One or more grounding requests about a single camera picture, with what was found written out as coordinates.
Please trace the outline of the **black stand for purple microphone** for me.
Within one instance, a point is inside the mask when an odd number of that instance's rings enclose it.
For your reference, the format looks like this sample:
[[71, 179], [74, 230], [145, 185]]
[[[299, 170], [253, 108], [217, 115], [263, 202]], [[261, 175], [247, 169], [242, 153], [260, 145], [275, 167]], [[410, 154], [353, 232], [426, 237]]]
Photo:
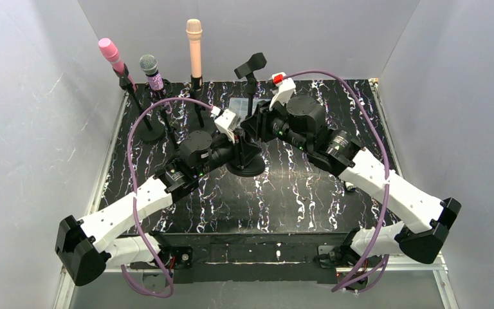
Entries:
[[[234, 69], [234, 73], [238, 79], [246, 78], [246, 93], [248, 102], [248, 116], [251, 116], [252, 104], [257, 90], [257, 79], [254, 72], [263, 69], [267, 64], [267, 60], [262, 52], [254, 53], [245, 63]], [[261, 171], [231, 171], [230, 163], [226, 165], [229, 172], [241, 177], [254, 177], [262, 174], [266, 168], [265, 162], [262, 159]]]

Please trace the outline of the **black round-base stand for beige microphone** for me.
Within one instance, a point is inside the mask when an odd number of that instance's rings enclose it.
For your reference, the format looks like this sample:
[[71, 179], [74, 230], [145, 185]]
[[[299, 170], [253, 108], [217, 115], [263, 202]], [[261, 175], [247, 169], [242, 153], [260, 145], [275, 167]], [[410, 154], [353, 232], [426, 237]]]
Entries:
[[[189, 97], [202, 101], [203, 79], [201, 77], [190, 76]], [[188, 113], [187, 129], [189, 131], [205, 131], [215, 135], [216, 127], [214, 121], [210, 118], [206, 109], [198, 104], [193, 105], [193, 110]]]

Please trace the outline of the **beige microphone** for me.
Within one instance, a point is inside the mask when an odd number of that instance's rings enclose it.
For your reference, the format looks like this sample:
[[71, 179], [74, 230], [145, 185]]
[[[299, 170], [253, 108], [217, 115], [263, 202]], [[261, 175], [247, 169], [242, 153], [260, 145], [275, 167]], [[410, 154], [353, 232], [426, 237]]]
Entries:
[[199, 19], [189, 19], [187, 21], [186, 33], [190, 48], [191, 76], [201, 78], [201, 38], [203, 33], [201, 21]]

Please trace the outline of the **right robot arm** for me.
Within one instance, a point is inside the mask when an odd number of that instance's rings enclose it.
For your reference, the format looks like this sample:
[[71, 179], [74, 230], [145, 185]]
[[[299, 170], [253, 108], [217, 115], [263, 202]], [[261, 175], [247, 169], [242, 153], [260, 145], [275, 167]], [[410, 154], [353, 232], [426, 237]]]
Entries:
[[399, 218], [380, 229], [352, 230], [340, 246], [341, 256], [354, 263], [362, 254], [404, 254], [422, 264], [433, 263], [461, 204], [431, 196], [395, 172], [386, 172], [359, 140], [329, 128], [325, 117], [325, 107], [311, 97], [299, 96], [285, 105], [260, 102], [241, 127], [255, 140], [277, 138], [301, 150], [315, 167], [352, 183]]

